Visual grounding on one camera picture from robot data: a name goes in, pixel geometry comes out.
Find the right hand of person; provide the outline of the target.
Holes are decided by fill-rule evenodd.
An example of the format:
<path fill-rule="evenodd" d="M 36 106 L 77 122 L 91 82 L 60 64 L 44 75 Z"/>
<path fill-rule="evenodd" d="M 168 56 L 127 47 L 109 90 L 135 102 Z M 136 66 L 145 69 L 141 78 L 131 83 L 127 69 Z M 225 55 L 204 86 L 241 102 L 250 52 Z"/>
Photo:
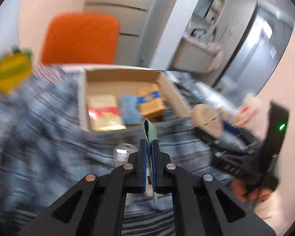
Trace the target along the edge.
<path fill-rule="evenodd" d="M 271 189 L 256 189 L 251 193 L 247 193 L 244 183 L 239 179 L 234 179 L 231 183 L 230 189 L 232 193 L 243 203 L 250 200 L 256 200 L 257 202 L 263 202 L 267 200 L 273 193 Z"/>

